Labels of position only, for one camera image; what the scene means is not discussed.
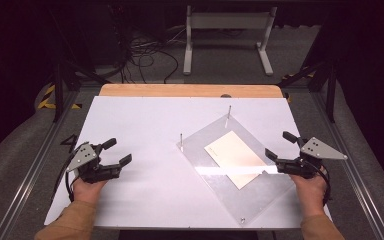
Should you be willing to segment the white board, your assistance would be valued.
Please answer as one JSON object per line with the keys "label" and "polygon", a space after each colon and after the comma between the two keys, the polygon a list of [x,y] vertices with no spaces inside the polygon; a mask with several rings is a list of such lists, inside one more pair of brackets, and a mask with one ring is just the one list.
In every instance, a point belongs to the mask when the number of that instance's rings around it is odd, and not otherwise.
{"label": "white board", "polygon": [[301,221],[292,187],[250,224],[242,226],[179,150],[189,136],[215,120],[231,117],[281,158],[294,159],[296,145],[282,136],[298,131],[283,98],[106,97],[93,99],[80,141],[115,138],[101,155],[105,164],[133,160],[104,188],[96,226],[114,229],[295,229]]}

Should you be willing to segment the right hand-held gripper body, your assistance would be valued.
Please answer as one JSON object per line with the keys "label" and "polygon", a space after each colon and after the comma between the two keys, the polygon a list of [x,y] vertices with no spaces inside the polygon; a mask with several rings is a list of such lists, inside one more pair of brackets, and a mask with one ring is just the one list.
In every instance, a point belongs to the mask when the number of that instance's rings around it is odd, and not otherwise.
{"label": "right hand-held gripper body", "polygon": [[279,173],[313,178],[322,166],[323,160],[347,160],[348,156],[312,137],[304,140],[305,145],[299,147],[299,156],[293,160],[280,159],[275,162]]}

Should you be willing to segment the person's right hand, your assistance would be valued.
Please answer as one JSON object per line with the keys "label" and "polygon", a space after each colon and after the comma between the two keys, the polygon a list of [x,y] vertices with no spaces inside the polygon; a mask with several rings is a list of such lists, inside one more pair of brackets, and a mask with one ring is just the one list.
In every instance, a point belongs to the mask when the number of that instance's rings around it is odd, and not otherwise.
{"label": "person's right hand", "polygon": [[311,179],[297,175],[291,175],[290,178],[296,186],[303,217],[324,215],[323,199],[327,189],[325,180],[319,174]]}

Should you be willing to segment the white metal table frame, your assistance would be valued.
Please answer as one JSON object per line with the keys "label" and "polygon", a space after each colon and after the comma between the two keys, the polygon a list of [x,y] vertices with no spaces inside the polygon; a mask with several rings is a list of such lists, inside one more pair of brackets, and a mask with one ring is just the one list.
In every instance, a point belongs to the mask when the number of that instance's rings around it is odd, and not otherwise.
{"label": "white metal table frame", "polygon": [[272,7],[263,12],[194,12],[190,5],[186,11],[186,48],[184,55],[183,74],[192,73],[193,42],[192,31],[194,29],[253,29],[263,30],[263,38],[256,43],[261,64],[267,76],[274,74],[269,61],[266,47],[276,18],[277,8]]}

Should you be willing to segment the beige envelope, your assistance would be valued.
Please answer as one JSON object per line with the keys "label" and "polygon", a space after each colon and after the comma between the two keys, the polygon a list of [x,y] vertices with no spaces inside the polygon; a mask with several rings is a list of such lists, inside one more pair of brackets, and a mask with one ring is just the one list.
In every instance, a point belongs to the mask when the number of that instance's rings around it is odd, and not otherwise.
{"label": "beige envelope", "polygon": [[234,131],[230,131],[204,147],[216,163],[216,167],[205,170],[210,175],[226,175],[238,190],[254,180],[266,166]]}

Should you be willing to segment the aluminium floor rail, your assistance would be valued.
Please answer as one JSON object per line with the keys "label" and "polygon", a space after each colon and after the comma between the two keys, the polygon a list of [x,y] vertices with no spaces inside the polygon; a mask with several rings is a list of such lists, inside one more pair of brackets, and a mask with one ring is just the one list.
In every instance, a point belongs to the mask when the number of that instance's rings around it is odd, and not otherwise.
{"label": "aluminium floor rail", "polygon": [[17,188],[17,192],[12,202],[0,222],[0,240],[6,240],[10,232],[13,230],[14,225],[34,188],[39,174],[43,169],[45,160],[50,153],[51,145],[60,131],[61,126],[77,96],[78,93],[76,91],[69,91],[66,95],[66,99],[62,102],[64,109],[60,113],[59,118],[50,125],[28,172]]}
{"label": "aluminium floor rail", "polygon": [[335,122],[329,119],[327,114],[327,105],[323,101],[323,96],[320,93],[312,93],[311,97],[317,106],[323,120],[335,142],[335,145],[344,153],[347,154],[348,159],[344,160],[341,165],[344,172],[347,175],[348,180],[353,188],[356,198],[363,210],[365,217],[374,233],[376,240],[384,240],[384,220],[380,215],[379,209],[377,208],[372,195],[365,185],[358,169],[355,165],[354,159],[343,139]]}

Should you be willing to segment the yellow black hazard tape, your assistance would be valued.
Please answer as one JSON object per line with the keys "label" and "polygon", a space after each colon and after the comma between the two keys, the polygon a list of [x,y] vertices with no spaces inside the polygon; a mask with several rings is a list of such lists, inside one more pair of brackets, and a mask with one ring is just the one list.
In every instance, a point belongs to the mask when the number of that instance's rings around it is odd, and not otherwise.
{"label": "yellow black hazard tape", "polygon": [[55,109],[57,107],[57,105],[55,103],[49,102],[50,97],[51,97],[52,93],[54,92],[54,90],[55,90],[55,85],[51,84],[47,88],[47,90],[45,91],[45,94],[42,97],[42,99],[40,100],[40,102],[38,104],[38,109]]}
{"label": "yellow black hazard tape", "polygon": [[302,78],[302,77],[304,77],[304,76],[306,76],[306,75],[308,75],[314,71],[315,71],[314,66],[307,66],[307,67],[304,67],[298,73],[284,75],[282,77],[282,81],[286,81],[286,80],[290,80],[290,79],[294,79],[294,78],[300,79],[300,78]]}

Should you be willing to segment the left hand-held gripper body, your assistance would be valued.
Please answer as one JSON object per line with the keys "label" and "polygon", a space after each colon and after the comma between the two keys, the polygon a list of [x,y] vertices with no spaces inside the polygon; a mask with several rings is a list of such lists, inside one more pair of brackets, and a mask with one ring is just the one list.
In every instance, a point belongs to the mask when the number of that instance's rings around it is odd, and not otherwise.
{"label": "left hand-held gripper body", "polygon": [[104,166],[101,164],[100,154],[96,151],[97,145],[85,142],[81,144],[74,152],[66,168],[66,172],[75,172],[84,182],[96,183],[99,181],[118,178],[121,172],[120,168],[113,165]]}

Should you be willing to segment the clear acrylic plate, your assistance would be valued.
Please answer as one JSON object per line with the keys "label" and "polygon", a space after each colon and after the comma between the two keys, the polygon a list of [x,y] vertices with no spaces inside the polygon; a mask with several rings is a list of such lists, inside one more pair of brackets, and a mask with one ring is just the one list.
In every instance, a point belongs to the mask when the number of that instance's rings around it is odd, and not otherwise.
{"label": "clear acrylic plate", "polygon": [[[183,135],[182,153],[230,215],[238,224],[246,226],[281,198],[292,187],[292,181],[277,172],[276,165],[265,156],[264,145],[247,128],[233,117],[225,128],[225,121],[226,116],[223,116],[189,136]],[[216,163],[204,147],[230,131],[234,131],[266,163],[262,172],[241,190],[226,175],[205,173],[205,170],[216,167]],[[241,223],[240,218],[245,218],[245,223]]]}

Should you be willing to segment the black metal stand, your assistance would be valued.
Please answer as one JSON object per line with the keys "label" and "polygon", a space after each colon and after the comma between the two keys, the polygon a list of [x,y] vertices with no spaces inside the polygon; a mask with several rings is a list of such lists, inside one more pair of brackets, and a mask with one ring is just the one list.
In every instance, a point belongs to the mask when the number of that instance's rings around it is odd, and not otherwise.
{"label": "black metal stand", "polygon": [[[325,112],[328,119],[334,123],[334,104],[335,104],[335,92],[337,83],[337,63],[335,61],[322,61],[316,64],[310,65],[315,67],[315,71],[310,73],[313,75],[310,82],[307,84],[307,89],[310,92],[320,92],[324,85],[327,85]],[[285,88],[293,83],[305,78],[306,76],[297,79],[290,79],[286,81],[280,81],[277,86],[279,88]]]}
{"label": "black metal stand", "polygon": [[65,111],[64,106],[64,85],[67,85],[70,91],[77,91],[80,88],[80,83],[76,79],[75,72],[80,72],[91,80],[94,80],[102,85],[108,84],[109,81],[105,78],[86,70],[69,60],[61,60],[54,66],[54,84],[55,84],[55,101],[56,109],[54,114],[54,122],[57,122]]}

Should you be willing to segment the person's left hand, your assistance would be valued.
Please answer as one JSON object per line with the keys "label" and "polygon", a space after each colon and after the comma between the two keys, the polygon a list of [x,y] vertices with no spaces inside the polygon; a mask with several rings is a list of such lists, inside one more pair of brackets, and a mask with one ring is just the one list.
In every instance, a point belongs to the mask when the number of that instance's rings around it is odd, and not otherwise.
{"label": "person's left hand", "polygon": [[84,182],[81,178],[73,183],[73,194],[76,201],[97,204],[100,199],[101,190],[106,185],[106,181],[96,183]]}

